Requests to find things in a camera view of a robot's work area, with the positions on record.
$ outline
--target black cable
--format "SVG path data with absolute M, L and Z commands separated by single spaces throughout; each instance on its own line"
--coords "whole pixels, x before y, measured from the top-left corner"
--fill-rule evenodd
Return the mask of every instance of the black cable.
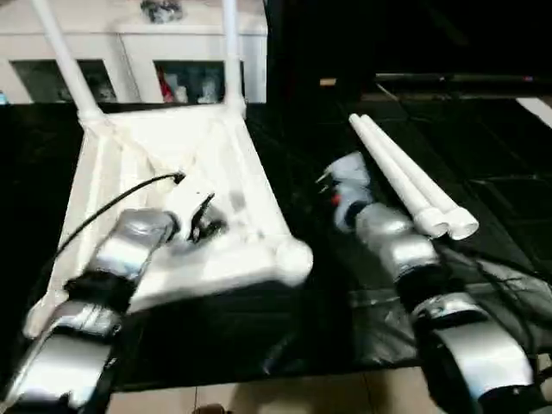
M 126 197 L 130 196 L 131 194 L 135 193 L 136 191 L 140 190 L 143 187 L 146 187 L 148 185 L 151 185 L 152 183 L 155 183 L 157 181 L 161 181 L 162 179 L 174 179 L 174 182 L 178 184 L 180 181 L 182 181 L 185 178 L 185 174 L 183 172 L 171 172 L 170 174 L 164 174 L 157 177 L 153 177 L 152 179 L 147 179 L 146 181 L 142 181 L 140 184 L 135 185 L 134 187 L 126 190 L 124 193 L 119 194 L 117 197 L 113 198 L 111 201 L 109 201 L 106 205 L 101 207 L 98 211 L 96 211 L 94 214 L 92 214 L 90 217 L 86 218 L 66 239 L 61 243 L 61 245 L 58 247 L 55 254 L 44 264 L 44 266 L 41 268 L 39 275 L 43 276 L 55 263 L 55 261 L 60 257 L 60 255 L 65 251 L 65 249 L 71 244 L 73 240 L 84 230 L 86 227 L 88 227 L 92 222 L 94 222 L 98 217 L 100 217 L 103 213 L 105 213 L 107 210 L 109 210 L 114 205 L 120 203 L 125 199 Z

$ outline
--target white tube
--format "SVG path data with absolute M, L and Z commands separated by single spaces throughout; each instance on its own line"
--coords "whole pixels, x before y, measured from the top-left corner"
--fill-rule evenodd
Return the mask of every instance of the white tube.
M 433 237 L 444 235 L 448 226 L 441 211 L 433 207 L 418 188 L 412 184 L 405 172 L 387 154 L 381 142 L 373 136 L 358 115 L 351 115 L 349 121 L 381 171 L 385 174 L 389 184 L 411 213 L 418 229 Z
M 454 240 L 465 239 L 480 226 L 478 221 L 466 209 L 460 207 L 431 177 L 408 156 L 394 140 L 367 115 L 361 120 L 386 149 L 408 176 L 412 184 L 427 198 L 431 205 L 437 207 L 448 222 L 448 235 Z
M 238 36 L 238 11 L 236 0 L 223 0 L 223 26 L 226 56 L 224 57 L 224 102 L 245 117 L 245 101 L 242 96 L 242 71 Z
M 97 107 L 77 61 L 69 52 L 69 47 L 48 4 L 48 0 L 33 0 L 33 5 L 42 22 L 46 37 L 55 52 L 55 59 L 58 62 L 63 79 L 66 81 L 69 92 L 71 92 L 71 96 L 77 105 L 78 117 L 81 120 L 100 117 L 102 111 Z

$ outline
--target robotic arm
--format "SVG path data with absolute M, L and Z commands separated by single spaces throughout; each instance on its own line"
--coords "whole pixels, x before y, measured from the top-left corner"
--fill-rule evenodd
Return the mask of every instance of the robotic arm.
M 352 232 L 392 277 L 436 403 L 449 414 L 548 412 L 518 342 L 477 305 L 408 217 L 373 201 L 361 155 L 336 161 L 326 175 L 336 227 Z
M 153 252 L 179 231 L 162 210 L 125 210 L 21 362 L 6 413 L 103 412 L 120 365 L 121 328 Z

